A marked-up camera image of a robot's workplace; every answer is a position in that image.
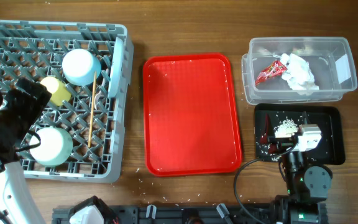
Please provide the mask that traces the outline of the grey plastic dishwasher rack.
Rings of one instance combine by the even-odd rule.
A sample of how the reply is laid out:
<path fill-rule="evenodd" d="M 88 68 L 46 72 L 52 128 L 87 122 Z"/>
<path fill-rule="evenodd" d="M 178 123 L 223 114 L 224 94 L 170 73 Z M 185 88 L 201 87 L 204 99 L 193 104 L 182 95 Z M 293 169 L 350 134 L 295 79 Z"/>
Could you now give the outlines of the grey plastic dishwasher rack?
<path fill-rule="evenodd" d="M 93 84 L 77 86 L 63 74 L 62 60 L 71 50 L 85 49 L 95 55 L 102 69 L 95 94 L 103 78 L 108 91 L 116 38 L 124 42 L 119 91 L 115 98 L 101 97 L 94 109 L 93 135 L 88 148 Z M 73 139 L 70 157 L 61 165 L 45 167 L 28 151 L 19 159 L 28 179 L 112 183 L 121 172 L 124 144 L 124 112 L 131 82 L 134 45 L 122 24 L 0 20 L 0 91 L 7 93 L 19 78 L 39 82 L 55 77 L 71 93 L 61 106 L 49 103 L 32 126 L 62 128 Z"/>

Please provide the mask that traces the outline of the white napkin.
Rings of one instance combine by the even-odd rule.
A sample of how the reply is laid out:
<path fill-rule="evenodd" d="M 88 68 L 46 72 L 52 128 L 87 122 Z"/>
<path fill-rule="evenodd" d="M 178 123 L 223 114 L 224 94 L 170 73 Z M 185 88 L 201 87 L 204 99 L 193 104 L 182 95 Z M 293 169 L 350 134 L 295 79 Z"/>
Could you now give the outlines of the white napkin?
<path fill-rule="evenodd" d="M 319 90 L 306 60 L 295 54 L 282 54 L 280 62 L 287 68 L 281 78 L 292 90 Z"/>

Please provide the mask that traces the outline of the green bowl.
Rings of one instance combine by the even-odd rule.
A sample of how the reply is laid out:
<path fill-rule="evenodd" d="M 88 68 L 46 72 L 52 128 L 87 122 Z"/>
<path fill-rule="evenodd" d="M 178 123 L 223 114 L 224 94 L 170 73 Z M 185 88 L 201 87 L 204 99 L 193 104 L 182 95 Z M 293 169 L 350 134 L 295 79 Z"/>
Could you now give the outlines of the green bowl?
<path fill-rule="evenodd" d="M 73 139 L 62 128 L 42 128 L 36 132 L 40 141 L 33 136 L 30 145 L 40 143 L 30 150 L 31 156 L 45 167 L 55 167 L 63 164 L 71 155 Z"/>

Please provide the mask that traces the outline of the white plastic fork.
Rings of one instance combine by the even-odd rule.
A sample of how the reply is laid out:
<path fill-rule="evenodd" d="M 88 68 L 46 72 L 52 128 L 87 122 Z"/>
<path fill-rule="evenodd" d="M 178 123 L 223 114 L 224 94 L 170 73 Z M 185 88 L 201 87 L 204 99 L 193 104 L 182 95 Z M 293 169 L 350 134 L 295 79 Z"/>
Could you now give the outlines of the white plastic fork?
<path fill-rule="evenodd" d="M 101 87 L 94 97 L 94 109 L 98 109 L 98 101 L 101 97 L 107 97 L 108 91 L 106 90 L 106 79 L 103 78 Z"/>

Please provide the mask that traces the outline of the red snack wrapper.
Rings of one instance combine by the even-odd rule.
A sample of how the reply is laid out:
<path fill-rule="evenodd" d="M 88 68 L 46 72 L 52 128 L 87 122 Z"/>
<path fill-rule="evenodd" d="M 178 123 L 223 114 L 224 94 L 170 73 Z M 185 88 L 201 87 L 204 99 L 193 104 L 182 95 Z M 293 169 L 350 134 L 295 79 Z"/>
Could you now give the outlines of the red snack wrapper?
<path fill-rule="evenodd" d="M 258 77 L 255 81 L 255 85 L 257 86 L 268 79 L 282 75 L 286 71 L 287 67 L 283 63 L 281 63 L 281 61 L 275 60 L 258 74 Z"/>

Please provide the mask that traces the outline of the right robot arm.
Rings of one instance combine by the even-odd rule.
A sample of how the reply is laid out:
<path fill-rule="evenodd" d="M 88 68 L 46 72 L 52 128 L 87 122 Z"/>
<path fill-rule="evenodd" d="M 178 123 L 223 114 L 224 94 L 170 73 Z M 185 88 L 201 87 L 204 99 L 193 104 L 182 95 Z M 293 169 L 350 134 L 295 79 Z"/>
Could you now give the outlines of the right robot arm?
<path fill-rule="evenodd" d="M 322 132 L 317 124 L 302 114 L 298 130 L 280 136 L 273 133 L 269 116 L 265 117 L 264 134 L 259 144 L 268 147 L 268 155 L 279 158 L 279 171 L 287 185 L 288 195 L 278 195 L 270 203 L 270 223 L 328 223 L 323 203 L 328 197 L 333 178 L 324 165 L 313 165 L 306 153 L 315 149 Z"/>

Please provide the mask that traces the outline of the light blue bowl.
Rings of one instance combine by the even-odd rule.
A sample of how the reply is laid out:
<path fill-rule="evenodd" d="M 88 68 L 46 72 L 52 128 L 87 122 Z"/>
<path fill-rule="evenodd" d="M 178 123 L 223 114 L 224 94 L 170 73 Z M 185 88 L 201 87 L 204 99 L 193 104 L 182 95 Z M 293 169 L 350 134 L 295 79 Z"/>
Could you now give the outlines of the light blue bowl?
<path fill-rule="evenodd" d="M 101 73 L 101 63 L 98 58 L 85 49 L 69 51 L 62 60 L 63 74 L 73 85 L 85 86 L 93 83 Z"/>

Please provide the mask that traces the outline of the wooden chopstick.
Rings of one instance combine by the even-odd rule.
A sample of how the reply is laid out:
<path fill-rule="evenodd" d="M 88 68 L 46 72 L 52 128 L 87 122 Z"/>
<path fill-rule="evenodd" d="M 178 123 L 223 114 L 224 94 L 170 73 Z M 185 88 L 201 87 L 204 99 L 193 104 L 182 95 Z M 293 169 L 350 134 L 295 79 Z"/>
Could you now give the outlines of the wooden chopstick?
<path fill-rule="evenodd" d="M 91 147 L 91 141 L 92 141 L 92 135 L 93 135 L 93 117 L 94 117 L 94 98 L 95 98 L 95 91 L 96 91 L 96 77 L 97 77 L 97 73 L 95 71 L 94 78 L 93 78 L 92 97 L 91 97 L 91 113 L 89 116 L 88 148 Z"/>

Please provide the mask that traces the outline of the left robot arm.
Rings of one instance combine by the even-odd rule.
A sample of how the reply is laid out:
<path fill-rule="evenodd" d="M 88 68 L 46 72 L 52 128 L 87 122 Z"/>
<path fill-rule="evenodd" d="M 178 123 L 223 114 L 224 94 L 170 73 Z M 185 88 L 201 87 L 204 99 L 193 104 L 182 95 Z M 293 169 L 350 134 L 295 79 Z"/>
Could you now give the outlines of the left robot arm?
<path fill-rule="evenodd" d="M 18 152 L 35 148 L 21 147 L 51 98 L 39 84 L 19 78 L 16 87 L 5 95 L 0 91 L 0 223 L 44 223 L 44 218 L 26 184 Z"/>

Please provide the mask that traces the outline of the leftover rice food waste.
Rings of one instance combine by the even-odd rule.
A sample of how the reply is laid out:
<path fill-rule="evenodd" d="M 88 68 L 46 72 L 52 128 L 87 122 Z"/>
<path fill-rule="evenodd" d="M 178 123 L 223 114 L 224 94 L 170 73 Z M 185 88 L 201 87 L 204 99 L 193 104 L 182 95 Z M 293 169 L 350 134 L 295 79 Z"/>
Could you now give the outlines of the leftover rice food waste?
<path fill-rule="evenodd" d="M 297 132 L 298 125 L 292 119 L 286 119 L 275 127 L 274 135 L 276 138 L 289 138 Z"/>

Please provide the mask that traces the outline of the light blue round plate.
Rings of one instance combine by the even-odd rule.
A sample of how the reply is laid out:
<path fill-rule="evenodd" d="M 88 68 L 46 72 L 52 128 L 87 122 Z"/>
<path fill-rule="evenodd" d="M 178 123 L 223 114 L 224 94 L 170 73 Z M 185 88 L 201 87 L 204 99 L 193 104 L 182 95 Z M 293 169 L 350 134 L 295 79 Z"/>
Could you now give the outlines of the light blue round plate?
<path fill-rule="evenodd" d="M 119 91 L 119 82 L 121 79 L 123 62 L 124 42 L 122 39 L 117 37 L 113 48 L 112 65 L 109 76 L 110 80 L 108 86 L 108 98 L 115 98 Z"/>

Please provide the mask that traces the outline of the yellow plastic cup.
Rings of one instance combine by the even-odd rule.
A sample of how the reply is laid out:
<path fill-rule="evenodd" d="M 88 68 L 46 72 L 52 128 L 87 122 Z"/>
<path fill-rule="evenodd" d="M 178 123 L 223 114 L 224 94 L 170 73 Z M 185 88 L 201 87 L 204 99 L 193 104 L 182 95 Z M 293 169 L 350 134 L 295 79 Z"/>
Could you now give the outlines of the yellow plastic cup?
<path fill-rule="evenodd" d="M 55 77 L 45 77 L 40 84 L 52 94 L 50 101 L 56 106 L 61 106 L 63 101 L 69 101 L 71 98 L 71 93 L 65 88 L 65 84 Z"/>

